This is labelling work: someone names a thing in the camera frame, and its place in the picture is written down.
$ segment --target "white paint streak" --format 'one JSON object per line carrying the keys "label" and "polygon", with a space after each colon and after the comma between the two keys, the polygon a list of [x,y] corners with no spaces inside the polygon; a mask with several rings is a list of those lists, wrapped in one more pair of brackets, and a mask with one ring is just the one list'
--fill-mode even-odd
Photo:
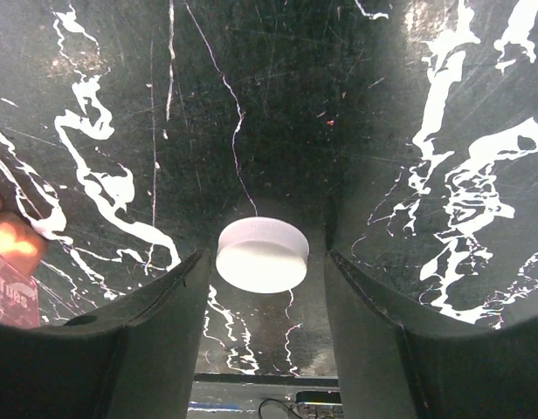
{"label": "white paint streak", "polygon": [[126,295],[124,292],[118,292],[107,287],[105,278],[103,275],[96,272],[91,268],[87,262],[81,257],[78,251],[71,249],[69,255],[79,266],[79,268],[88,276],[88,278],[95,284],[99,285],[100,289],[104,291],[104,298],[109,300],[114,300],[121,295]]}
{"label": "white paint streak", "polygon": [[188,412],[207,412],[207,413],[244,413],[243,410],[239,409],[217,409],[217,408],[194,408],[188,407]]}
{"label": "white paint streak", "polygon": [[538,290],[538,278],[534,269],[538,266],[538,251],[534,253],[518,270],[518,278],[504,291],[496,291],[486,300],[489,307],[489,316],[498,321],[492,324],[493,328],[500,329],[504,324],[502,311],[505,306],[515,303],[518,299],[525,299],[531,292]]}
{"label": "white paint streak", "polygon": [[92,306],[98,308],[98,306],[96,305],[96,303],[94,303],[94,301],[91,301],[90,299],[87,299],[86,297],[84,297],[79,292],[79,288],[75,284],[75,281],[73,280],[73,278],[71,278],[69,275],[67,275],[65,272],[63,272],[62,270],[60,270],[58,267],[54,266],[53,264],[49,264],[45,260],[41,261],[40,264],[42,264],[43,266],[48,268],[50,271],[52,271],[53,273],[55,273],[59,277],[69,281],[69,284],[71,284],[71,286],[72,286],[72,289],[71,289],[71,301],[75,304],[76,307],[79,307],[77,299],[83,299],[87,303],[89,303]]}
{"label": "white paint streak", "polygon": [[168,88],[168,98],[166,99],[166,121],[170,119],[170,104],[172,103],[172,89],[174,88],[174,60],[176,59],[176,53],[174,52],[174,0],[169,0],[169,10],[168,15],[170,18],[170,37],[168,40],[168,49],[170,51],[170,64],[169,64],[169,88]]}
{"label": "white paint streak", "polygon": [[403,169],[404,169],[404,167],[402,166],[402,167],[401,167],[401,170],[402,170],[402,171],[401,171],[401,172],[399,173],[399,175],[397,176],[397,179],[393,182],[393,185],[391,186],[390,190],[388,190],[388,191],[386,192],[386,194],[383,196],[382,201],[380,201],[380,202],[377,204],[377,206],[376,206],[376,207],[374,208],[374,210],[370,213],[370,215],[368,216],[368,219],[366,220],[366,225],[367,225],[367,226],[370,226],[370,225],[373,224],[373,223],[378,223],[378,222],[380,222],[380,221],[382,221],[382,220],[388,219],[389,221],[388,221],[388,224],[387,224],[387,226],[386,226],[386,230],[388,231],[388,234],[389,234],[390,236],[392,236],[392,237],[393,237],[393,233],[390,231],[391,221],[393,220],[393,218],[394,218],[395,215],[397,214],[397,211],[398,211],[398,210],[405,210],[405,209],[406,209],[406,207],[404,206],[404,203],[399,203],[399,204],[397,204],[397,205],[394,207],[393,212],[392,212],[391,214],[389,214],[388,216],[382,216],[382,217],[380,217],[380,218],[376,218],[376,219],[375,219],[375,218],[374,218],[374,214],[375,214],[376,211],[378,211],[378,209],[379,209],[379,208],[380,208],[380,207],[387,201],[387,199],[388,199],[388,198],[391,196],[391,194],[393,193],[393,190],[394,190],[394,189],[397,187],[397,185],[399,184],[399,181],[401,181],[401,176],[403,176]]}
{"label": "white paint streak", "polygon": [[500,52],[496,68],[502,73],[506,67],[514,64],[516,59],[504,60],[506,57],[506,46],[509,44],[519,45],[530,63],[534,63],[535,43],[529,40],[529,34],[535,26],[535,19],[538,13],[538,0],[519,0],[515,5],[510,18],[507,20],[507,28],[502,37],[494,41],[494,49]]}
{"label": "white paint streak", "polygon": [[368,89],[371,89],[371,88],[374,87],[375,85],[379,85],[379,84],[382,83],[384,80],[385,80],[385,76],[380,77],[378,80],[376,80],[376,81],[375,81],[374,83],[372,83],[370,86],[368,86]]}
{"label": "white paint streak", "polygon": [[[139,254],[139,252],[134,251],[133,249],[118,249],[118,250],[116,250],[115,252],[118,255],[117,258],[106,258],[105,256],[101,256],[101,255],[99,255],[97,253],[94,253],[93,251],[89,251],[87,249],[81,249],[80,247],[76,247],[75,250],[81,251],[81,252],[86,253],[88,255],[91,255],[93,258],[96,258],[96,259],[99,259],[99,260],[104,260],[104,261],[108,261],[108,262],[115,262],[115,263],[118,263],[118,264],[123,263],[123,255],[129,255],[133,260],[135,260],[135,262],[137,262],[139,264],[145,265],[147,263],[147,262],[145,262],[145,260],[143,260],[143,258]],[[165,268],[159,268],[159,267],[153,266],[151,264],[149,265],[148,268],[149,269],[155,269],[155,270],[158,270],[158,271],[165,271]]]}
{"label": "white paint streak", "polygon": [[78,313],[76,313],[70,306],[68,306],[64,301],[63,299],[61,299],[59,297],[59,295],[52,289],[50,288],[49,286],[43,284],[42,282],[40,282],[38,280],[38,278],[34,278],[32,277],[32,279],[34,279],[34,282],[36,282],[36,284],[38,285],[38,288],[47,292],[53,299],[55,299],[60,306],[63,306],[69,313],[71,313],[73,316],[77,316]]}
{"label": "white paint streak", "polygon": [[354,259],[358,259],[358,257],[355,254],[355,247],[360,242],[366,240],[366,235],[363,234],[361,237],[357,238],[350,246],[350,256],[352,256]]}
{"label": "white paint streak", "polygon": [[191,19],[193,20],[197,31],[201,35],[201,38],[203,39],[203,43],[205,44],[205,47],[207,48],[207,51],[210,55],[210,60],[213,63],[213,66],[215,67],[215,70],[217,70],[218,75],[221,77],[224,86],[228,90],[228,92],[231,94],[232,98],[234,99],[234,102],[236,103],[236,112],[238,113],[238,124],[234,128],[234,132],[232,133],[232,153],[234,155],[234,166],[236,167],[236,175],[238,176],[238,179],[240,180],[240,183],[242,184],[242,189],[244,190],[244,193],[248,197],[248,200],[250,201],[250,204],[253,207],[253,210],[255,212],[255,215],[258,215],[258,207],[256,206],[255,202],[253,201],[252,197],[250,196],[249,192],[247,191],[247,188],[245,187],[244,179],[242,179],[242,175],[240,174],[240,165],[238,163],[238,155],[236,153],[236,137],[238,133],[240,132],[240,129],[242,129],[242,122],[244,122],[245,112],[242,111],[242,108],[240,107],[240,103],[238,102],[238,96],[234,93],[234,90],[232,89],[231,85],[228,84],[228,81],[226,81],[226,76],[221,71],[220,67],[217,64],[217,61],[215,60],[215,55],[213,53],[212,48],[210,47],[209,41],[207,41],[207,37],[205,37],[205,34],[203,33],[203,30],[199,26],[199,23],[196,20],[196,17],[191,11],[190,6],[186,3],[185,7],[188,10],[188,13],[191,16]]}
{"label": "white paint streak", "polygon": [[[71,33],[84,34],[85,37],[91,39],[97,47],[99,47],[96,38],[88,35],[84,28],[76,22],[75,10],[72,7],[71,9],[72,11],[66,14],[54,12],[54,15],[58,18],[54,22],[54,28],[59,35],[58,45],[60,47],[60,53],[67,58],[69,57],[66,56],[63,51],[63,41],[65,40],[65,36],[59,28],[59,23],[63,25],[65,30],[70,31]],[[108,222],[128,234],[140,238],[146,243],[166,247],[171,256],[170,265],[167,267],[167,270],[170,270],[180,263],[180,258],[173,240],[159,231],[154,225],[151,226],[141,222],[128,223],[116,216],[118,210],[127,211],[127,204],[131,203],[135,197],[132,172],[121,164],[118,166],[125,175],[110,175],[107,173],[93,172],[67,135],[66,128],[72,128],[76,131],[80,131],[93,140],[104,141],[108,140],[114,133],[114,128],[110,125],[113,116],[101,104],[97,96],[97,93],[100,90],[100,76],[95,75],[90,79],[86,79],[85,74],[82,72],[79,72],[79,74],[81,74],[81,80],[73,83],[72,91],[79,103],[80,111],[84,116],[77,115],[75,112],[66,109],[65,114],[57,116],[54,121],[54,126],[59,134],[61,142],[66,146],[76,163],[77,180],[84,187],[85,193],[94,201],[100,214],[107,219]],[[87,117],[87,106],[93,107],[100,114],[99,118],[94,123]],[[102,196],[103,193],[108,194],[114,202],[110,203]]]}
{"label": "white paint streak", "polygon": [[362,13],[362,15],[364,17],[367,17],[368,19],[370,20],[377,20],[379,19],[380,17],[384,18],[384,19],[389,19],[390,18],[390,15],[387,14],[387,13],[370,13],[368,11],[366,11],[361,3],[360,3],[360,0],[355,0],[355,3],[356,3],[356,7],[358,7],[358,9],[360,10],[360,12]]}
{"label": "white paint streak", "polygon": [[[520,139],[528,139],[527,147],[520,147]],[[441,313],[475,323],[481,318],[499,315],[500,310],[491,308],[493,301],[500,301],[499,294],[504,294],[504,304],[515,301],[515,293],[496,292],[483,305],[469,310],[456,310],[446,302],[448,287],[464,277],[457,272],[461,263],[469,264],[476,274],[477,264],[486,264],[493,256],[487,247],[479,243],[475,234],[496,217],[514,218],[514,208],[501,201],[495,188],[497,176],[493,174],[494,165],[498,161],[515,161],[533,153],[538,153],[538,123],[529,118],[516,127],[477,139],[469,147],[469,158],[445,175],[445,184],[451,193],[444,206],[449,216],[448,230],[434,235],[445,244],[445,248],[420,272],[421,280],[430,277],[439,279],[440,287],[436,286],[435,290],[440,295],[431,305],[438,307]],[[439,268],[441,257],[447,258],[445,269]],[[522,267],[521,276],[535,258],[536,254]]]}
{"label": "white paint streak", "polygon": [[[156,118],[155,118],[155,88],[153,85],[153,58],[154,58],[154,49],[155,49],[155,38],[153,36],[154,32],[151,33],[150,37],[150,49],[149,49],[149,60],[150,60],[150,84],[147,85],[150,95],[150,108],[151,112],[151,123],[153,125],[152,133],[152,142],[153,142],[153,195],[151,199],[151,212],[152,212],[152,226],[155,227],[156,224],[156,177],[158,169],[161,168],[156,159]],[[148,275],[148,267],[150,266],[151,261],[153,260],[153,251],[155,251],[155,244],[152,243],[148,248],[148,258],[147,263],[144,266],[145,275]]]}
{"label": "white paint streak", "polygon": [[[209,322],[210,322],[208,311],[205,312],[205,322],[203,323],[203,336],[205,336],[208,339],[215,340],[224,349],[230,349],[230,353],[228,354],[228,357],[226,359],[226,365],[228,368],[233,369],[235,371],[239,371],[242,374],[255,375],[255,372],[259,370],[259,364],[257,363],[255,359],[255,355],[253,351],[250,349],[250,341],[252,338],[252,334],[248,330],[248,327],[245,321],[238,316],[238,313],[236,314],[232,313],[230,310],[224,308],[217,301],[217,289],[212,285],[209,285],[209,297],[207,300],[207,304],[211,309],[221,314],[224,320],[226,321],[226,324],[224,326],[226,327],[226,330],[228,331],[227,337],[228,339],[230,339],[232,346],[227,347],[220,339],[208,335],[208,328],[209,328]],[[235,326],[234,319],[239,320],[244,328],[244,332],[241,334],[241,337],[245,345],[245,350],[248,353],[247,355],[240,356],[238,353],[238,350],[236,349],[236,342],[238,342],[238,339],[233,334],[234,333],[233,327]],[[235,363],[233,362],[233,360],[236,358],[240,358],[246,365],[251,366],[251,368],[243,369],[240,367],[236,367],[236,365],[234,365]]]}
{"label": "white paint streak", "polygon": [[290,292],[290,301],[288,303],[288,306],[285,309],[285,315],[286,315],[286,318],[290,320],[290,315],[288,314],[288,310],[290,310],[290,307],[293,306],[294,292],[293,292],[293,290],[288,290],[288,292]]}
{"label": "white paint streak", "polygon": [[[44,180],[31,165],[21,161],[17,157],[15,145],[10,142],[1,132],[0,142],[7,147],[7,151],[17,163],[15,168],[24,172],[28,176],[28,178],[31,180],[32,186],[34,186],[38,194],[42,196],[52,207],[50,215],[48,217],[43,217],[37,210],[37,206],[26,196],[15,176],[10,172],[0,158],[0,170],[3,172],[5,177],[7,177],[7,179],[15,185],[17,206],[23,216],[30,221],[32,228],[43,237],[49,240],[60,240],[65,244],[72,244],[72,239],[70,237],[58,236],[56,234],[56,232],[63,231],[65,229],[67,219],[63,210],[61,209],[61,206],[59,205],[59,199],[55,189],[46,180]],[[29,210],[25,207],[24,203],[30,204],[32,209],[38,213],[39,219],[34,218],[29,214]]]}
{"label": "white paint streak", "polygon": [[290,365],[290,369],[288,370],[288,372],[296,377],[299,377],[300,375],[296,372],[298,371],[298,367],[294,366],[293,364],[293,360],[292,360],[292,356],[293,356],[293,353],[290,351],[290,349],[288,348],[288,346],[290,345],[290,333],[293,331],[293,330],[296,330],[296,329],[300,329],[302,327],[302,323],[300,323],[299,325],[296,325],[296,326],[292,326],[290,329],[288,329],[285,333],[285,339],[286,339],[286,342],[285,342],[285,350],[286,350],[286,362],[288,362],[288,365]]}
{"label": "white paint streak", "polygon": [[[412,143],[417,146],[422,153],[422,162],[409,169],[411,176],[409,186],[416,190],[419,196],[428,195],[431,189],[426,186],[436,167],[453,155],[452,151],[436,155],[434,153],[434,138],[444,120],[445,103],[447,101],[450,88],[453,83],[460,82],[463,74],[463,61],[466,57],[465,51],[452,53],[457,47],[464,44],[479,44],[480,40],[471,32],[470,25],[474,17],[471,8],[465,6],[464,0],[459,0],[458,22],[456,30],[442,31],[433,41],[426,41],[431,51],[430,57],[424,57],[423,61],[428,63],[428,80],[431,87],[428,98],[424,105],[423,122],[420,130],[413,137]],[[418,173],[419,169],[426,168],[425,175]],[[414,231],[414,214],[419,206],[419,202],[410,208],[410,222],[405,226]]]}
{"label": "white paint streak", "polygon": [[17,105],[15,102],[13,102],[12,100],[8,100],[6,98],[0,98],[0,100],[2,100],[3,102],[5,103],[8,103],[9,105],[11,106],[14,106],[14,107],[19,107],[19,105]]}

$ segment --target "white bottle cap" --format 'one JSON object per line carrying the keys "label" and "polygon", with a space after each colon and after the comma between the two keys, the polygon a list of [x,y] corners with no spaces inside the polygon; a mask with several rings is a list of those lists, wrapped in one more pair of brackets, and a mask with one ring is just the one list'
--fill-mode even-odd
{"label": "white bottle cap", "polygon": [[217,270],[231,285],[270,294],[304,280],[309,246],[296,227],[254,216],[226,226],[218,238]]}

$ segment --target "scratched surface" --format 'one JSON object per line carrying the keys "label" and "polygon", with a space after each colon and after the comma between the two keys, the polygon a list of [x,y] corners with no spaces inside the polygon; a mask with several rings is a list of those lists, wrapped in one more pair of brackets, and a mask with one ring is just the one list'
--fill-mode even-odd
{"label": "scratched surface", "polygon": [[330,191],[372,276],[470,323],[538,313],[538,0],[0,2],[0,194],[51,241],[44,323],[278,216],[306,281],[214,273],[197,371],[333,376]]}

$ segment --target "black wire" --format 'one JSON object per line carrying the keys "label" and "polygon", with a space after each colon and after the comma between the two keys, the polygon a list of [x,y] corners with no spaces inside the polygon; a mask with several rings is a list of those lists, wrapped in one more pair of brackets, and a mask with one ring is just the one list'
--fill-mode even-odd
{"label": "black wire", "polygon": [[288,417],[295,417],[298,419],[302,419],[302,416],[300,416],[298,413],[296,413],[292,408],[288,407],[286,403],[282,402],[281,400],[277,399],[265,399],[259,404],[258,407],[258,417],[259,419],[263,419],[263,415],[261,414],[261,409],[268,403],[276,403],[279,407],[284,408],[284,410],[287,412]]}

